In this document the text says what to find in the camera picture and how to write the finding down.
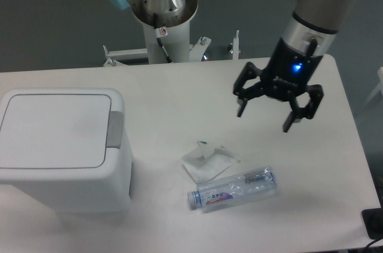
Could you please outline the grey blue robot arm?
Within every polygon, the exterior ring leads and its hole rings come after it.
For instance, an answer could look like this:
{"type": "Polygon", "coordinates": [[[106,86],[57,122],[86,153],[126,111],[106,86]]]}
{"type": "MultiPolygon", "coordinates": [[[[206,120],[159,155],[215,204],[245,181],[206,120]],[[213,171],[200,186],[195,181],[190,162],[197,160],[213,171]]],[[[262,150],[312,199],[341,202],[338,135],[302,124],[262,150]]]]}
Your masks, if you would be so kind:
{"type": "MultiPolygon", "coordinates": [[[[197,0],[110,0],[117,8],[131,8],[142,23],[150,63],[192,60],[189,23],[197,0]]],[[[291,113],[283,130],[312,119],[323,98],[322,87],[309,80],[327,53],[355,0],[295,0],[291,20],[267,66],[248,62],[233,85],[239,112],[247,102],[267,96],[288,102],[291,113]]]]}

